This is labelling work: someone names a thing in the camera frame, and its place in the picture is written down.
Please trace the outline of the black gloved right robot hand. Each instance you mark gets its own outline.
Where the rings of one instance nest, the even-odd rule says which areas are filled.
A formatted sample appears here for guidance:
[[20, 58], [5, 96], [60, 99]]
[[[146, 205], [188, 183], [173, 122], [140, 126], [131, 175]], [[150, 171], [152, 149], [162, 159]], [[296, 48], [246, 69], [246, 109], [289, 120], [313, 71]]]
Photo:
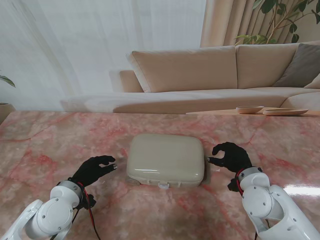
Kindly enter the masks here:
[[[220, 151], [224, 152], [222, 158], [213, 157]], [[218, 167], [227, 168], [233, 173], [238, 173], [240, 170], [245, 170], [253, 166], [246, 150], [233, 142], [224, 142], [214, 146], [212, 155], [212, 157], [208, 158], [209, 163]]]

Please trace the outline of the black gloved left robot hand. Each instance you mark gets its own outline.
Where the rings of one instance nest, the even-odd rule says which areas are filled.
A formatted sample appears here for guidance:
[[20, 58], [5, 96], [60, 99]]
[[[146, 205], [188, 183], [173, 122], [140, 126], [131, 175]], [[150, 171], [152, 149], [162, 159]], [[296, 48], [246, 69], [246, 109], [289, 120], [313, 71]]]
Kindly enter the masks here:
[[114, 171], [118, 167], [115, 161], [116, 159], [109, 155], [91, 157], [67, 180], [85, 188]]

